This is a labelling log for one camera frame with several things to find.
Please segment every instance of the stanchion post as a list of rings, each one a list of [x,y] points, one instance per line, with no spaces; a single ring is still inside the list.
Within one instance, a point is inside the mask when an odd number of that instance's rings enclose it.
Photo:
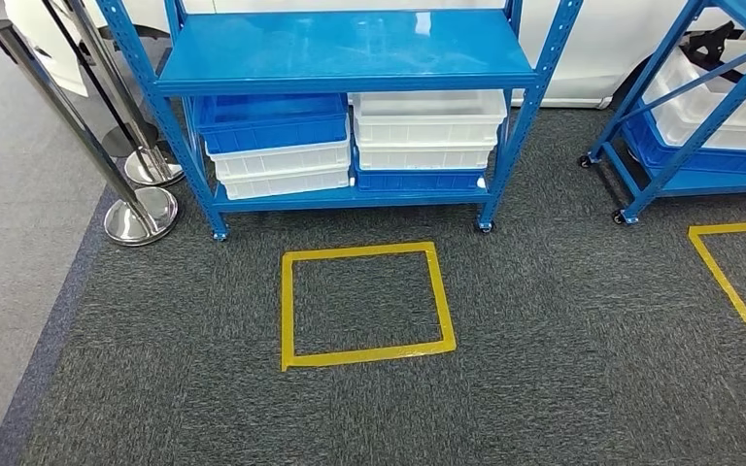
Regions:
[[[160,187],[133,190],[127,184],[64,91],[36,60],[8,19],[0,19],[0,47],[18,65],[47,104],[67,123],[85,146],[87,155],[107,184],[121,198],[104,218],[104,228],[110,238],[125,246],[142,246],[166,235],[174,226],[178,214],[176,198]]]
[[[121,77],[119,67],[107,50],[104,41],[98,34],[92,18],[82,0],[66,0],[64,5],[69,17],[76,25],[82,41],[95,61],[95,69],[102,81],[109,88],[115,103],[121,108],[127,121],[120,121],[119,126],[127,124],[133,138],[130,144],[134,151],[124,164],[127,177],[137,184],[165,186],[175,183],[184,176],[182,167],[168,163],[161,149],[145,134],[148,123],[133,98],[132,92]]]

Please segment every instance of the yellow tape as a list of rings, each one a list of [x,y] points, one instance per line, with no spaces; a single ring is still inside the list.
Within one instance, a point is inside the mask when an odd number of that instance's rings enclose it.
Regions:
[[[418,343],[395,347],[356,349],[321,354],[296,355],[293,345],[293,262],[297,260],[326,260],[366,255],[399,254],[406,252],[424,252],[427,258],[427,269],[430,272],[430,286],[436,302],[436,313],[439,316],[442,339],[437,342]],[[296,250],[286,252],[282,257],[282,371],[290,366],[334,366],[355,362],[381,361],[403,357],[423,356],[456,349],[456,335],[450,316],[445,287],[442,284],[442,272],[436,247],[431,242],[402,243],[397,245],[365,246],[359,248],[340,248],[335,250]]]
[[[293,360],[293,259],[282,257],[282,371]]]
[[[742,320],[744,320],[746,323],[745,302],[742,301],[739,293],[737,293],[733,285],[730,284],[728,277],[725,276],[725,273],[719,267],[719,264],[716,263],[716,259],[713,258],[713,255],[710,253],[710,251],[700,238],[702,235],[714,235],[723,233],[746,233],[746,223],[692,226],[688,230],[688,238],[690,238],[691,243],[694,244],[694,248],[699,253],[699,256],[702,258],[711,274],[713,274],[716,282],[719,284],[719,286],[722,287],[722,290],[725,292],[725,294],[728,295],[730,302],[736,308],[739,316],[742,317]]]

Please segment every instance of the floor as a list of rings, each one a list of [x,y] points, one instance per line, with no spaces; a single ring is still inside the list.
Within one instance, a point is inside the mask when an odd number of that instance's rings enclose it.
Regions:
[[[746,465],[746,323],[688,238],[746,221],[746,195],[615,225],[574,163],[608,117],[543,111],[490,235],[450,206],[231,216],[216,243],[171,187],[176,229],[99,241],[81,300],[53,313],[66,338],[40,344],[60,358],[14,399],[37,408],[2,427],[20,442],[0,464]],[[438,250],[454,351],[280,370],[286,251],[416,241]],[[704,242],[746,299],[746,233]],[[307,261],[292,281],[296,354],[440,337],[418,254]]]
[[[95,103],[76,101],[98,134],[111,127]],[[103,190],[0,50],[0,423]]]

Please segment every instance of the stacked crates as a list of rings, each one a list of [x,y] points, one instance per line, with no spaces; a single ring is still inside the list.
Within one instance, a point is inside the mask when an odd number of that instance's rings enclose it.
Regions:
[[[228,199],[350,183],[344,94],[202,97],[193,117]]]
[[[371,92],[353,96],[360,190],[484,187],[501,90]]]
[[[705,73],[676,49],[649,85],[643,103],[652,102]],[[625,130],[637,144],[635,151],[639,161],[649,168],[662,168],[722,102],[732,86],[732,83],[717,77],[651,112],[630,118]],[[746,174],[746,101],[686,162],[683,169]]]

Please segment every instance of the stanchion base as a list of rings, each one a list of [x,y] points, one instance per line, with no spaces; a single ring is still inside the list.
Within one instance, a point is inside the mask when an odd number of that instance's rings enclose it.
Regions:
[[[170,163],[167,160],[165,160],[165,162],[167,163],[167,169],[170,172],[170,176],[167,177],[166,180],[158,175],[155,167],[150,163],[148,163],[148,168],[150,169],[150,173],[148,174],[147,170],[144,169],[139,161],[139,157],[135,156],[135,152],[133,152],[129,157],[127,157],[127,160],[124,161],[124,174],[127,175],[132,182],[140,184],[141,186],[169,186],[170,184],[181,181],[182,178],[185,177],[185,172],[182,170],[181,165]],[[154,180],[151,178],[150,174],[156,177],[156,179]]]
[[[122,246],[144,246],[164,237],[176,225],[179,202],[166,189],[148,186],[136,189],[136,197],[153,218],[155,231],[133,214],[129,206],[121,200],[104,216],[104,231],[114,243]]]
[[[133,130],[130,129],[130,123],[126,123],[126,126],[127,130],[132,133]],[[158,128],[148,122],[142,128],[142,131],[144,131],[145,136],[147,136],[148,145],[152,147],[153,144],[158,141]],[[136,149],[133,147],[132,143],[127,140],[127,137],[124,136],[124,132],[121,131],[120,126],[116,126],[105,134],[104,138],[101,139],[101,145],[104,147],[104,150],[114,158],[125,158]]]

